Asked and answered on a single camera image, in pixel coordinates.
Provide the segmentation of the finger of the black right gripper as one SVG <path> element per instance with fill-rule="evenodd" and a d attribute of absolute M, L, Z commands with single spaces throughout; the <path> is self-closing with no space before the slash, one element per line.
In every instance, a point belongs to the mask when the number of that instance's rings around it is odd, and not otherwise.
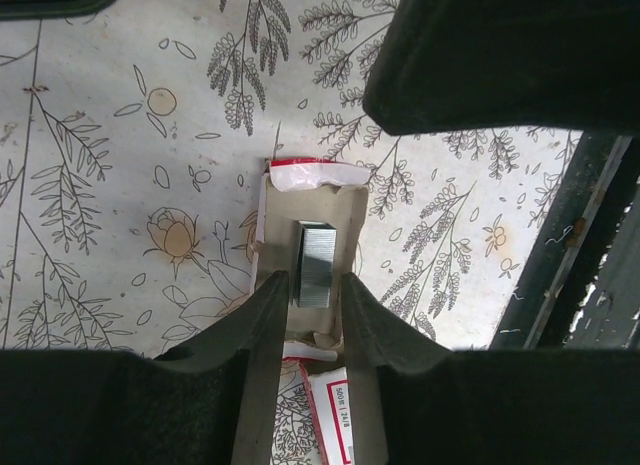
<path fill-rule="evenodd" d="M 388 134 L 639 132 L 639 0 L 400 0 L 366 114 Z"/>

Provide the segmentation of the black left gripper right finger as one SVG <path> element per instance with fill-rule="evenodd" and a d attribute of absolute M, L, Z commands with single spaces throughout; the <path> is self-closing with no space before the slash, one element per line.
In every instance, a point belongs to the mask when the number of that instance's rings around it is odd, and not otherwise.
<path fill-rule="evenodd" d="M 359 464 L 635 464 L 639 355 L 452 351 L 360 279 L 340 300 Z"/>

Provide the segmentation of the silver staple strip block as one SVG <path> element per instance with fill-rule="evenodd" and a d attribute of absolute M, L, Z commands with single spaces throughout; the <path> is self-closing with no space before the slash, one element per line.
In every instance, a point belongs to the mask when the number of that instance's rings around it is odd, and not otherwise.
<path fill-rule="evenodd" d="M 328 223 L 295 222 L 292 303 L 297 308 L 330 306 L 337 230 Z"/>

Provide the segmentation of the red white staple box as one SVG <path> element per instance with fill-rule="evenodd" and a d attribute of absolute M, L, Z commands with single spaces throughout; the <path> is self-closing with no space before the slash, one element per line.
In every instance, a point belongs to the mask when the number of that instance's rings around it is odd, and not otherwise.
<path fill-rule="evenodd" d="M 301 368 L 323 464 L 355 463 L 346 368 L 310 373 Z"/>

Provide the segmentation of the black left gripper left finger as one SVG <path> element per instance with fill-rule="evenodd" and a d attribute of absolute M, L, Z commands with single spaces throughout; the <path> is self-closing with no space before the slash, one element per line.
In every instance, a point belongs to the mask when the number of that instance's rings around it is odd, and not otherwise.
<path fill-rule="evenodd" d="M 266 464 L 288 311 L 273 273 L 239 308 L 149 360 L 1 355 L 5 464 Z"/>

